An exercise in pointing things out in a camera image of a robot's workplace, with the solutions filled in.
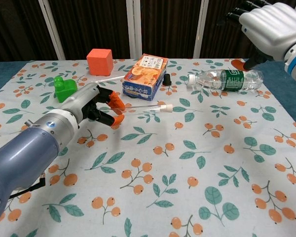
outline blue stripe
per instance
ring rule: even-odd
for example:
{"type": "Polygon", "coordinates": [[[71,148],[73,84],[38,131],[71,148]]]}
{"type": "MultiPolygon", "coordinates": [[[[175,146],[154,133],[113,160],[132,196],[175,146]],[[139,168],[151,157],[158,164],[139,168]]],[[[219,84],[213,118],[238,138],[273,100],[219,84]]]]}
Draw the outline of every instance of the blue stripe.
{"type": "Polygon", "coordinates": [[[292,62],[288,66],[287,72],[289,73],[289,75],[292,74],[292,71],[293,71],[295,66],[296,66],[296,57],[292,60],[292,62]]]}

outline plastic water bottle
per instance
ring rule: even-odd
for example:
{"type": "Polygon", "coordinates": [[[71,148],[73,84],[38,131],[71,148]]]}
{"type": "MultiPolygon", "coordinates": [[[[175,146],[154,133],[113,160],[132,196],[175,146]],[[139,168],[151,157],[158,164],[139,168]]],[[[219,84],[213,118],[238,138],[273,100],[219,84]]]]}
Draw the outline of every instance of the plastic water bottle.
{"type": "Polygon", "coordinates": [[[250,70],[248,72],[238,70],[209,70],[196,74],[188,74],[187,84],[200,84],[204,88],[212,90],[255,90],[263,83],[262,72],[250,70]]]}

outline snack box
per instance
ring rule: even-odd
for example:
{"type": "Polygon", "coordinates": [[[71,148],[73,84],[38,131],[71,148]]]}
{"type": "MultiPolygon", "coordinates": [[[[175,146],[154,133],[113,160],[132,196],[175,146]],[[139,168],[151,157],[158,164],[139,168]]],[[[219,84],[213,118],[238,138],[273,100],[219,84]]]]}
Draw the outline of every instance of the snack box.
{"type": "Polygon", "coordinates": [[[168,59],[143,54],[125,75],[123,93],[152,101],[166,73],[168,59]]]}

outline white bottle cap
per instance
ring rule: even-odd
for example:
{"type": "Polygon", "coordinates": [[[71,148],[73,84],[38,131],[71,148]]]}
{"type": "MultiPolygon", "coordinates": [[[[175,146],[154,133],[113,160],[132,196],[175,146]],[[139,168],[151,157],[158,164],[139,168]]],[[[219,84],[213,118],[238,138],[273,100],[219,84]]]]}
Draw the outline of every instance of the white bottle cap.
{"type": "Polygon", "coordinates": [[[188,85],[196,84],[195,74],[188,74],[187,77],[188,77],[188,80],[187,80],[188,85]]]}
{"type": "Polygon", "coordinates": [[[161,112],[172,113],[173,105],[172,104],[162,105],[160,111],[161,112]]]}

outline orange cube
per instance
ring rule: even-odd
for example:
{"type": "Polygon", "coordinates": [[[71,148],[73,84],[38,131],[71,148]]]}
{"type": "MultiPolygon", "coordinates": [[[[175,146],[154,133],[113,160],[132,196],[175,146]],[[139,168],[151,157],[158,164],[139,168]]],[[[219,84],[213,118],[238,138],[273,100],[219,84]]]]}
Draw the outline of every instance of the orange cube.
{"type": "Polygon", "coordinates": [[[89,71],[94,76],[109,76],[113,69],[112,50],[94,48],[87,55],[89,71]]]}

